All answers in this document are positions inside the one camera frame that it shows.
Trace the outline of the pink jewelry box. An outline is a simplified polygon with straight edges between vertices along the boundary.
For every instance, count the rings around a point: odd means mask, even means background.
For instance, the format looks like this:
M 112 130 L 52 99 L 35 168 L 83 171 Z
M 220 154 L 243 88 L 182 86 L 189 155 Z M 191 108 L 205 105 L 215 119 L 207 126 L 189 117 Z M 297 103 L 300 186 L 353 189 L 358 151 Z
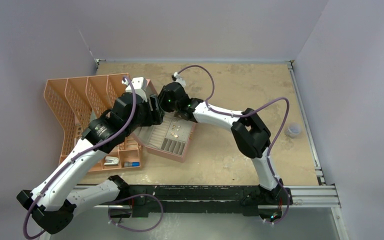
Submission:
M 186 160 L 195 126 L 194 122 L 182 119 L 175 111 L 165 111 L 162 124 L 140 126 L 132 133 L 132 137 L 148 154 L 182 163 Z

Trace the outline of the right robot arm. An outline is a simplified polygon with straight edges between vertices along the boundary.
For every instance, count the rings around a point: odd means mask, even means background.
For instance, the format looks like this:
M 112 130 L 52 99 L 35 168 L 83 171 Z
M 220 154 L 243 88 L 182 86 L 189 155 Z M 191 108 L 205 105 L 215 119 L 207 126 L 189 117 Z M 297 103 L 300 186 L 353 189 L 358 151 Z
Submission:
M 255 110 L 235 111 L 213 106 L 202 99 L 189 97 L 178 82 L 163 86 L 157 99 L 165 112 L 176 112 L 183 120 L 231 132 L 238 150 L 253 163 L 262 188 L 262 200 L 272 204 L 280 198 L 279 189 L 283 185 L 269 157 L 271 132 Z

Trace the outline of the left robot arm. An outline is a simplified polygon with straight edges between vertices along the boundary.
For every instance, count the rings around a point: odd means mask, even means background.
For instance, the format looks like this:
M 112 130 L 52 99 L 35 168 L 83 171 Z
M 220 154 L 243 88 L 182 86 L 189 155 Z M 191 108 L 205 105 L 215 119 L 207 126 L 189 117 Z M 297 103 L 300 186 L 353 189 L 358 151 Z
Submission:
M 43 233 L 56 234 L 75 216 L 96 205 L 122 205 L 137 198 L 119 175 L 112 175 L 101 184 L 78 193 L 72 190 L 98 161 L 123 143 L 136 128 L 159 125 L 164 114 L 155 94 L 141 97 L 127 92 L 118 97 L 112 108 L 89 123 L 71 153 L 41 185 L 17 195 L 16 199 L 27 210 L 24 236 L 34 239 L 27 232 L 30 218 Z

